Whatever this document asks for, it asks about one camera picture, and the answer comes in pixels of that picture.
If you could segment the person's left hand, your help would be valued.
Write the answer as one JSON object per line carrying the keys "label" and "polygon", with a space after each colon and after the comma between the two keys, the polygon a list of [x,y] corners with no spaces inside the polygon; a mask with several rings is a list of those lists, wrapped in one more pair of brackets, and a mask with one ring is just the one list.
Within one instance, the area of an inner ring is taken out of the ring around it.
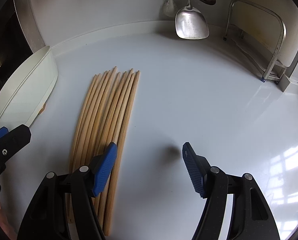
{"label": "person's left hand", "polygon": [[1,207],[1,203],[0,203],[0,227],[5,232],[5,234],[9,237],[9,239],[14,239],[14,240],[17,239],[17,234],[14,228],[9,224],[7,216]]}

